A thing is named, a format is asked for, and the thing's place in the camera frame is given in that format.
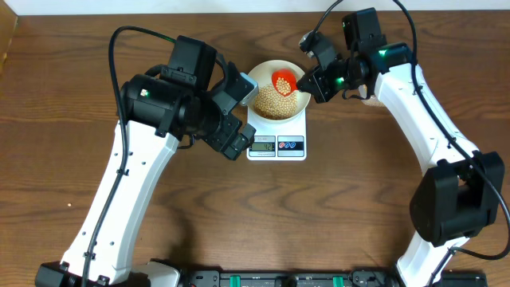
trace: cable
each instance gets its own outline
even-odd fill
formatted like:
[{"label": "cable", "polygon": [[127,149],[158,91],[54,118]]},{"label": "cable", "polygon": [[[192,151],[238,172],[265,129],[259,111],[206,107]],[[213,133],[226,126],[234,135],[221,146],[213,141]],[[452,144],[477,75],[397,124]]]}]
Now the cable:
[{"label": "cable", "polygon": [[436,115],[434,114],[434,111],[432,111],[432,108],[430,108],[429,103],[426,101],[425,97],[423,96],[423,93],[421,91],[421,87],[419,86],[418,79],[416,77],[416,66],[418,64],[418,40],[417,40],[417,37],[416,37],[416,27],[414,26],[413,19],[410,16],[409,11],[407,11],[406,7],[404,7],[404,5],[399,0],[393,0],[393,1],[395,2],[395,4],[398,5],[398,7],[400,7],[402,12],[406,15],[406,18],[407,18],[407,20],[408,20],[408,22],[410,24],[410,27],[411,27],[411,30],[412,30],[412,33],[413,33],[413,56],[412,56],[412,59],[411,59],[411,77],[412,77],[412,80],[413,80],[414,89],[415,89],[416,93],[418,94],[418,97],[420,98],[420,101],[423,103],[423,106],[425,107],[426,111],[429,113],[429,115],[432,118],[432,120],[434,121],[434,123],[437,125],[437,127],[444,134],[444,136],[448,140],[449,144],[451,146],[453,146],[466,159],[466,161],[473,167],[473,170],[484,180],[485,184],[488,185],[490,190],[497,197],[497,199],[498,199],[498,201],[499,201],[499,203],[501,205],[501,209],[503,210],[504,217],[505,217],[505,219],[507,221],[507,228],[508,228],[507,245],[505,246],[503,251],[501,251],[500,253],[498,253],[496,255],[484,255],[484,254],[479,254],[477,252],[474,252],[474,251],[471,251],[471,250],[466,250],[464,248],[457,247],[457,246],[451,247],[449,249],[449,252],[445,255],[443,260],[441,260],[439,266],[436,268],[437,272],[434,271],[435,274],[433,273],[432,277],[430,278],[429,286],[432,286],[432,283],[434,282],[434,278],[436,277],[436,275],[438,273],[438,270],[442,269],[442,267],[448,261],[449,257],[451,257],[454,254],[455,251],[471,255],[471,256],[473,256],[475,258],[480,258],[480,259],[483,259],[483,260],[490,260],[490,261],[499,260],[501,258],[506,257],[508,255],[508,253],[510,253],[510,214],[508,212],[508,205],[504,201],[503,196],[501,196],[500,192],[497,191],[497,189],[494,187],[494,184],[492,184],[491,180],[487,177],[485,172],[482,171],[482,169],[478,166],[477,163],[475,163],[475,161],[471,158],[471,156],[469,156],[468,153],[465,152],[462,149],[462,147],[458,145],[458,143],[456,142],[456,139],[453,138],[448,133],[446,128],[443,126],[441,121],[436,117]]},{"label": "cable", "polygon": [[317,23],[317,26],[313,29],[313,31],[307,36],[310,37],[310,40],[308,40],[308,44],[307,44],[307,47],[306,47],[306,50],[309,51],[310,50],[310,45],[312,44],[312,41],[313,41],[313,38],[316,36],[317,34],[317,31],[319,30],[320,26],[322,25],[322,22],[324,22],[324,20],[326,19],[326,17],[329,15],[329,13],[337,6],[339,5],[343,0],[337,0],[335,1],[333,4],[331,4],[331,6],[329,6],[329,8],[326,10],[326,12],[324,12],[324,14],[322,15],[322,17],[320,18],[319,22]]},{"label": "cable", "polygon": [[97,235],[99,234],[99,231],[101,229],[101,226],[103,225],[104,218],[106,217],[106,214],[108,212],[108,208],[112,204],[113,197],[117,191],[117,188],[119,187],[120,180],[122,179],[122,175],[124,175],[124,169],[126,168],[126,164],[128,163],[128,134],[126,131],[126,119],[124,115],[124,104],[120,99],[120,90],[119,90],[119,83],[117,81],[117,75],[115,71],[115,62],[113,59],[113,48],[115,46],[115,41],[119,34],[122,31],[125,30],[132,30],[132,31],[138,31],[141,33],[146,33],[152,36],[156,36],[159,38],[162,38],[164,40],[170,41],[172,43],[175,43],[175,39],[165,36],[161,33],[156,33],[154,31],[150,31],[149,29],[139,28],[135,26],[122,26],[119,29],[117,29],[110,39],[110,45],[108,47],[108,63],[110,65],[110,76],[112,77],[112,85],[113,85],[113,93],[115,95],[115,100],[117,103],[117,112],[119,113],[119,124],[120,124],[120,133],[122,136],[122,160],[120,162],[120,167],[117,170],[117,176],[115,178],[115,182],[113,183],[112,189],[110,190],[110,193],[108,194],[108,197],[106,199],[106,202],[104,203],[103,210],[101,211],[101,214],[99,218],[97,219],[96,227],[94,227],[94,231],[92,232],[92,236],[90,238],[90,243],[88,244],[87,252],[84,254],[85,256],[85,263],[83,266],[83,273],[81,276],[81,287],[87,286],[88,281],[88,271],[90,270],[90,261],[94,257],[94,245],[96,244]]}]

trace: kitchen scale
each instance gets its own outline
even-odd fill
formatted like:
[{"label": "kitchen scale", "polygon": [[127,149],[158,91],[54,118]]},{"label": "kitchen scale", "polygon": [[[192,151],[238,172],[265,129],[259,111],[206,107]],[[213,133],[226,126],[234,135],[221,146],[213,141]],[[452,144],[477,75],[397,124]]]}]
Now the kitchen scale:
[{"label": "kitchen scale", "polygon": [[[271,76],[279,69],[289,69],[297,80],[304,71],[293,63],[280,60],[266,61],[253,68],[248,76],[254,79],[259,89],[273,85]],[[293,116],[285,120],[270,120],[259,116],[253,110],[254,99],[248,104],[248,124],[257,131],[251,147],[246,150],[249,160],[291,160],[306,159],[306,113],[310,94],[297,92],[297,107]]]}]

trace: white bowl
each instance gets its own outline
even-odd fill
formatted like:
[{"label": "white bowl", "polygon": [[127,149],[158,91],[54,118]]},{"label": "white bowl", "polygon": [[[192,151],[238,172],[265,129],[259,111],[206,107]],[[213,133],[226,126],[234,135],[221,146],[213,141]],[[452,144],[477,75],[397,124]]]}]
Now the white bowl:
[{"label": "white bowl", "polygon": [[[279,69],[289,69],[290,71],[292,71],[294,77],[296,77],[296,81],[298,81],[304,75],[304,71],[300,67],[294,65],[291,62],[282,60],[271,60],[261,63],[257,67],[253,68],[251,71],[249,71],[248,76],[258,83],[258,88],[260,90],[261,88],[264,88],[266,85],[273,85],[271,81],[271,76]],[[253,104],[255,103],[255,99],[257,98],[257,96],[255,96],[248,103],[248,108],[253,112],[255,117],[257,117],[260,121],[263,121],[268,124],[284,124],[288,123],[291,120],[296,119],[304,111],[304,108],[306,108],[308,102],[310,101],[309,93],[296,91],[297,107],[294,114],[292,114],[291,117],[284,120],[270,120],[264,118],[263,116],[258,115],[257,112],[255,112]]]}]

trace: wood grain surface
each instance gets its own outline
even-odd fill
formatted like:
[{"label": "wood grain surface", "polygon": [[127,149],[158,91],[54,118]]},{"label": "wood grain surface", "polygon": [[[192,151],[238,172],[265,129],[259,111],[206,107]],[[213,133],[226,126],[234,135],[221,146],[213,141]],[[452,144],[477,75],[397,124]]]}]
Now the wood grain surface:
[{"label": "wood grain surface", "polygon": [[[346,53],[333,13],[321,31]],[[510,163],[510,12],[414,12],[418,58],[435,96],[482,151]],[[314,65],[297,42],[320,14],[22,17],[0,95],[0,285],[32,285],[60,260],[88,212],[108,161],[116,106],[107,47],[115,28],[143,26],[214,46],[241,71],[270,59]],[[380,13],[389,42],[410,42],[401,13]],[[166,63],[172,46],[125,33],[120,82]],[[220,72],[215,71],[214,81]],[[236,113],[245,120],[246,111]],[[390,266],[414,232],[408,205],[422,177],[391,114],[340,96],[307,110],[302,163],[230,162],[203,142],[161,175],[141,226],[135,263],[170,258],[223,269]],[[504,195],[510,199],[510,182]],[[501,212],[467,245],[486,254],[507,240]],[[507,286],[510,259],[459,254],[447,269],[482,269]]]}]

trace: white wall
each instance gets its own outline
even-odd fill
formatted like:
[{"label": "white wall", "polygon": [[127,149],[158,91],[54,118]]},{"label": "white wall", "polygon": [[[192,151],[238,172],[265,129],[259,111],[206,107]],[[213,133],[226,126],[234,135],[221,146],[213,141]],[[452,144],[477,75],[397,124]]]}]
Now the white wall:
[{"label": "white wall", "polygon": [[[5,0],[18,15],[324,11],[333,0]],[[408,10],[509,10],[510,0],[401,0]],[[337,10],[398,10],[391,0],[346,0]]]}]

